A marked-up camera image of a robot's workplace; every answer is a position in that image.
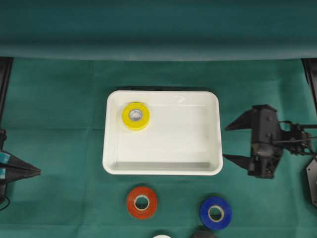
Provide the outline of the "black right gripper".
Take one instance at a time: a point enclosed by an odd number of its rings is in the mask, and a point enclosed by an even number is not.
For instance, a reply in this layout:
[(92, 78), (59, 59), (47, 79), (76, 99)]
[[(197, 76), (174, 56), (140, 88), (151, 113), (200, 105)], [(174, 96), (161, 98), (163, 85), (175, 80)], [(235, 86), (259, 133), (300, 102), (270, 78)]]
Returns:
[(270, 105), (255, 105), (231, 122), (225, 130), (252, 129), (251, 157), (223, 154), (223, 157), (248, 170), (257, 178), (273, 178), (283, 149), (275, 143), (282, 138), (277, 110)]

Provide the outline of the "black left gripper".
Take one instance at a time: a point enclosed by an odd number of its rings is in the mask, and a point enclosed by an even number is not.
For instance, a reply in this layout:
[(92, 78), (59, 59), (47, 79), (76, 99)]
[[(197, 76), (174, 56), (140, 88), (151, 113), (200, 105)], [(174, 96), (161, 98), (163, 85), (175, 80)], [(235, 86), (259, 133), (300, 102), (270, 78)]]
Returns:
[(39, 176), (40, 171), (35, 166), (17, 158), (3, 150), (3, 145), (6, 140), (5, 129), (0, 130), (0, 197), (6, 198), (7, 183), (11, 183), (21, 179), (29, 179)]

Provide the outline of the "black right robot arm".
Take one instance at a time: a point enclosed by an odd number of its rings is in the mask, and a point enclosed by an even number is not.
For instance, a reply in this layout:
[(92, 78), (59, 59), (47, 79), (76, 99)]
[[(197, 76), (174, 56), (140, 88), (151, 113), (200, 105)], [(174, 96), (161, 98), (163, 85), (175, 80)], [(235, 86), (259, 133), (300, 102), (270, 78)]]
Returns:
[(315, 124), (279, 121), (277, 110), (272, 106), (254, 105), (225, 128), (227, 131), (251, 130), (251, 155), (224, 154), (223, 157), (247, 170), (250, 176), (272, 179), (285, 149), (294, 155), (317, 155), (312, 149), (315, 137), (305, 131), (316, 127)]

